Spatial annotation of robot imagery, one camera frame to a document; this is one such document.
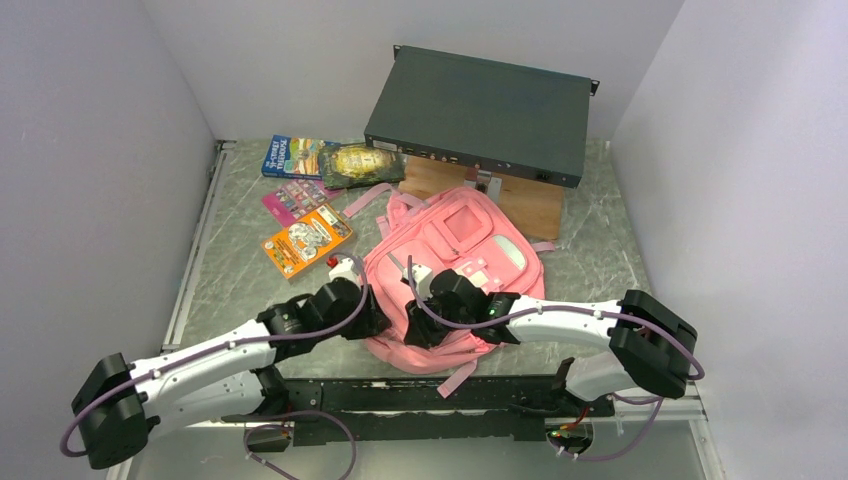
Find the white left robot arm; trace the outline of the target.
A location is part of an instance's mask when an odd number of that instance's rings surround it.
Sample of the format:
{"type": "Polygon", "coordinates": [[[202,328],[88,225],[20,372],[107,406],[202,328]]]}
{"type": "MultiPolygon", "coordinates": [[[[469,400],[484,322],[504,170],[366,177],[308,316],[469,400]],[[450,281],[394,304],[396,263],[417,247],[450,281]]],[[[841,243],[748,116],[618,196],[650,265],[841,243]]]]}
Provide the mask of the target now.
{"type": "Polygon", "coordinates": [[[215,418],[272,420],[306,404],[285,385],[277,364],[311,352],[335,336],[375,337],[391,322],[373,290],[336,278],[314,294],[274,304],[232,331],[158,357],[128,361],[102,358],[74,397],[80,451],[60,443],[68,457],[108,469],[174,430],[215,418]]]}

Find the pink student backpack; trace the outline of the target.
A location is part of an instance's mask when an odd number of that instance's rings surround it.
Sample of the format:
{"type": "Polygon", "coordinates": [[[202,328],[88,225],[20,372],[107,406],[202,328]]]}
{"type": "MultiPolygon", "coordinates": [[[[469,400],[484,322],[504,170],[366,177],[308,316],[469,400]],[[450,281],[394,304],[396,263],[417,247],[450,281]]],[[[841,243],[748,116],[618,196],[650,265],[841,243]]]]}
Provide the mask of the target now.
{"type": "Polygon", "coordinates": [[[545,295],[544,267],[538,255],[550,242],[533,244],[485,194],[456,187],[426,200],[378,184],[347,206],[353,217],[378,195],[389,193],[387,213],[378,221],[381,242],[365,257],[368,282],[390,326],[366,340],[377,358],[411,374],[451,370],[437,392],[449,397],[477,368],[480,357],[497,349],[467,330],[452,331],[434,347],[404,343],[409,322],[406,304],[413,294],[402,281],[406,260],[438,274],[453,270],[485,293],[545,295]]]}

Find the dark green yellow book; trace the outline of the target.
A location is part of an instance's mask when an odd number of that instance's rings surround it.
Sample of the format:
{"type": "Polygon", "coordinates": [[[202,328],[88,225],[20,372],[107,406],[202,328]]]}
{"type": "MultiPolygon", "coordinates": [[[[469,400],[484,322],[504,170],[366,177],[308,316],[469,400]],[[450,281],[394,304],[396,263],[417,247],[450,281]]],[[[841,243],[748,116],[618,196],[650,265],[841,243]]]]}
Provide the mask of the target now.
{"type": "Polygon", "coordinates": [[[364,143],[322,147],[318,164],[322,182],[329,190],[399,183],[406,178],[404,155],[364,143]]]}

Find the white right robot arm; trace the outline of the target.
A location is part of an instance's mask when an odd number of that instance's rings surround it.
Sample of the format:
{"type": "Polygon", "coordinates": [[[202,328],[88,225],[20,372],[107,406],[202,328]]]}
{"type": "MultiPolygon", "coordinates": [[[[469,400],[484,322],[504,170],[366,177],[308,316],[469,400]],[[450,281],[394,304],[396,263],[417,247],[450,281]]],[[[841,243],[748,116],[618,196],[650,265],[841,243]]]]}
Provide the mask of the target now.
{"type": "Polygon", "coordinates": [[[459,332],[494,345],[559,342],[598,349],[559,367],[550,392],[564,415],[630,388],[678,399],[704,375],[694,357],[697,330],[642,290],[628,290],[620,300],[570,303],[486,293],[453,270],[434,274],[419,265],[402,281],[413,295],[406,305],[409,345],[435,347],[459,332]]]}

